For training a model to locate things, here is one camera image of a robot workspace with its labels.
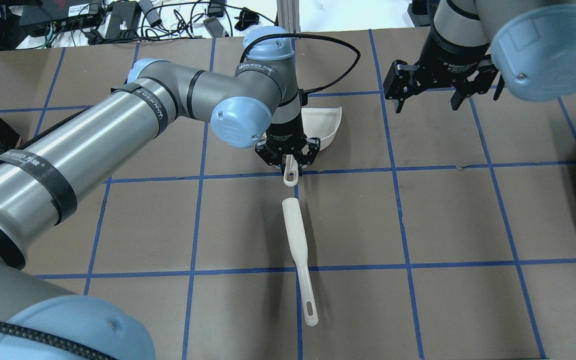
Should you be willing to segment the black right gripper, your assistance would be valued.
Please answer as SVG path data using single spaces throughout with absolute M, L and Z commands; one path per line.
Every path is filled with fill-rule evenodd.
M 394 101 L 395 112 L 402 112 L 408 98 L 425 91 L 455 89 L 450 99 L 451 109 L 475 94 L 486 94 L 499 78 L 493 99 L 498 100 L 505 86 L 499 69 L 487 54 L 489 44 L 474 47 L 456 44 L 445 39 L 438 30 L 430 30 L 419 59 L 409 64 L 401 59 L 392 62 L 382 82 L 384 98 Z

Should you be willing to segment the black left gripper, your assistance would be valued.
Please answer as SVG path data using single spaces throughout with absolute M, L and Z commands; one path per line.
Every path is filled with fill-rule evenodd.
M 254 152 L 268 166 L 275 166 L 286 170 L 285 156 L 292 156 L 297 162 L 298 173 L 311 166 L 320 152 L 322 141 L 319 137 L 306 137 L 302 134 L 286 139 L 274 139 L 266 136 L 254 146 Z

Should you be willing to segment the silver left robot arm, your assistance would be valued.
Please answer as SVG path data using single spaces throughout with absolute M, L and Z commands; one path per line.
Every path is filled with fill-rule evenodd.
M 144 325 L 109 301 L 23 272 L 28 248 L 179 117 L 220 141 L 251 148 L 269 166 L 313 161 L 320 139 L 301 123 L 298 34 L 265 26 L 244 37 L 234 75 L 135 62 L 126 84 L 24 149 L 0 154 L 0 360 L 153 360 Z

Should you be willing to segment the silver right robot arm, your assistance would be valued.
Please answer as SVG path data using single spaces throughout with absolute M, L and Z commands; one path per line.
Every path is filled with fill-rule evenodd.
M 414 64 L 395 60 L 382 82 L 402 111 L 425 91 L 453 88 L 453 110 L 496 81 L 524 101 L 576 94 L 576 0 L 441 0 Z

